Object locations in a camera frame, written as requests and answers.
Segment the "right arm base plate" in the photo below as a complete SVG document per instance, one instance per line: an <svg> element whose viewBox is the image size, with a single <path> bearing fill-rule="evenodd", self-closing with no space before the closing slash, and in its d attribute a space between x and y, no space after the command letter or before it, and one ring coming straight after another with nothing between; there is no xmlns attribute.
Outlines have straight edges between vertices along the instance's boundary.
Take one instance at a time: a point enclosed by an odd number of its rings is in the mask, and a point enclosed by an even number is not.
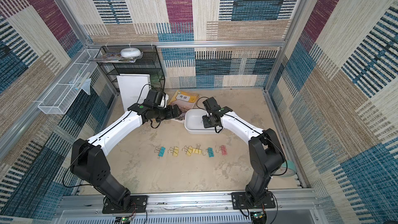
<svg viewBox="0 0 398 224"><path fill-rule="evenodd" d="M276 208L275 197L270 191L267 191L258 201L255 201L248 192L232 192L231 199L233 209Z"/></svg>

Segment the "teal binder clip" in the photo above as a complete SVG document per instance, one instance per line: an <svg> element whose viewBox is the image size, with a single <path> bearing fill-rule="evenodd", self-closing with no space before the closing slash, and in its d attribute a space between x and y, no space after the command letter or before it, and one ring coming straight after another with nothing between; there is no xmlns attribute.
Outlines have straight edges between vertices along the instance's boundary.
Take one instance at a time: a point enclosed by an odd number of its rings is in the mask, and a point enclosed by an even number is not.
<svg viewBox="0 0 398 224"><path fill-rule="evenodd" d="M214 157L214 151L211 147L208 147L205 149L205 151L202 152L202 155L212 158L212 157Z"/></svg>
<svg viewBox="0 0 398 224"><path fill-rule="evenodd" d="M160 157L163 157L163 156L164 156L164 153L165 153L165 147L163 147L163 146L156 147L155 150L154 150L154 152L157 154L157 156L158 156L159 158L160 158Z"/></svg>

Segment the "pink binder clip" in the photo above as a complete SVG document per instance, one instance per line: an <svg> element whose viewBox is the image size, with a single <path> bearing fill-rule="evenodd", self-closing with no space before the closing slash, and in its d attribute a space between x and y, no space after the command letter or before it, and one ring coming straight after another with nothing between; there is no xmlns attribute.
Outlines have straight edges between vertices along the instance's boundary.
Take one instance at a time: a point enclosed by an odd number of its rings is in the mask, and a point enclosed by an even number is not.
<svg viewBox="0 0 398 224"><path fill-rule="evenodd" d="M220 153L222 156L226 156L228 154L227 147L225 145L221 145L216 148L216 153Z"/></svg>

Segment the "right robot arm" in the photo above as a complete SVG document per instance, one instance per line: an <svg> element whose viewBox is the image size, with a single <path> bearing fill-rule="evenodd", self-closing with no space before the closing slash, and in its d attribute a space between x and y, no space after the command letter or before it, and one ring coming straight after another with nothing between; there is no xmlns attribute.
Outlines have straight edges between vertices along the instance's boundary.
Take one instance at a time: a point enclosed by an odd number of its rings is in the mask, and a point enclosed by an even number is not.
<svg viewBox="0 0 398 224"><path fill-rule="evenodd" d="M248 145L250 164L254 170L245 188L246 204L257 207L269 194L268 185L287 159L273 129L262 130L241 119L229 107L204 104L207 114L202 117L205 128L227 129Z"/></svg>

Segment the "yellow binder clip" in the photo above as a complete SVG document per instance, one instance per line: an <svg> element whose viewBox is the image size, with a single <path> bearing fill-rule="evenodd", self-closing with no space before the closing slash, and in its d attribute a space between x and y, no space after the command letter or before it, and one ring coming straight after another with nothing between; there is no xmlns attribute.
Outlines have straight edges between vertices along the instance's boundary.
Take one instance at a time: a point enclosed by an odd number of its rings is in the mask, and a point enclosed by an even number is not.
<svg viewBox="0 0 398 224"><path fill-rule="evenodd" d="M196 148L193 148L193 153L198 154L198 155L201 155L203 153L203 150L201 149L200 144L196 144Z"/></svg>
<svg viewBox="0 0 398 224"><path fill-rule="evenodd" d="M170 149L168 150L168 153L171 154L173 157L177 157L179 154L179 147L177 147L177 146L170 147Z"/></svg>
<svg viewBox="0 0 398 224"><path fill-rule="evenodd" d="M192 155L192 152L193 152L193 147L192 147L192 146L185 146L185 147L182 149L182 151L185 152L185 154L186 154L187 156L191 156L191 155Z"/></svg>

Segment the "white plastic storage box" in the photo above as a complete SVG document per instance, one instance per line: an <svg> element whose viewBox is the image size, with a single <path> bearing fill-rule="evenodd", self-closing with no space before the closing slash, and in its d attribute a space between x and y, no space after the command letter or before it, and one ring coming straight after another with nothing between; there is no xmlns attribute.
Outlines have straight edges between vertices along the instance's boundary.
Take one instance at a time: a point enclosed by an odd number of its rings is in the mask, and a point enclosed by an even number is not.
<svg viewBox="0 0 398 224"><path fill-rule="evenodd" d="M214 127L204 128L202 117L207 115L205 110L191 109L186 112L184 127L190 134L211 135L216 134Z"/></svg>

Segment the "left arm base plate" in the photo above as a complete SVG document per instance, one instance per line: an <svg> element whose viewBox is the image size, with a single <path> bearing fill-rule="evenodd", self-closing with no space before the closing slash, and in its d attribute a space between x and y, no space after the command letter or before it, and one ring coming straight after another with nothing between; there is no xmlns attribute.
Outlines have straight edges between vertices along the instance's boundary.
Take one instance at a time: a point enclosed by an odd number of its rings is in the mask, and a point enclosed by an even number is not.
<svg viewBox="0 0 398 224"><path fill-rule="evenodd" d="M130 198L124 198L121 202L116 203L108 197L104 197L103 214L122 214L122 213L144 213L148 196L146 195L130 195Z"/></svg>

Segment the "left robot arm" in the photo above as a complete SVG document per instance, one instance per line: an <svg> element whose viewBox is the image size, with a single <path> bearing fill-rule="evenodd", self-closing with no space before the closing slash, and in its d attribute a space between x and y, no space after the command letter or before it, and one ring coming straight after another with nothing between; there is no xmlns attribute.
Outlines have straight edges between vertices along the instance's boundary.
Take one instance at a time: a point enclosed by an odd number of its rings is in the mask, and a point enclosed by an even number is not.
<svg viewBox="0 0 398 224"><path fill-rule="evenodd" d="M107 155L133 130L147 121L177 118L177 105L160 107L135 103L114 123L88 140L78 139L72 146L70 172L103 194L111 208L126 213L132 208L131 192L111 174Z"/></svg>

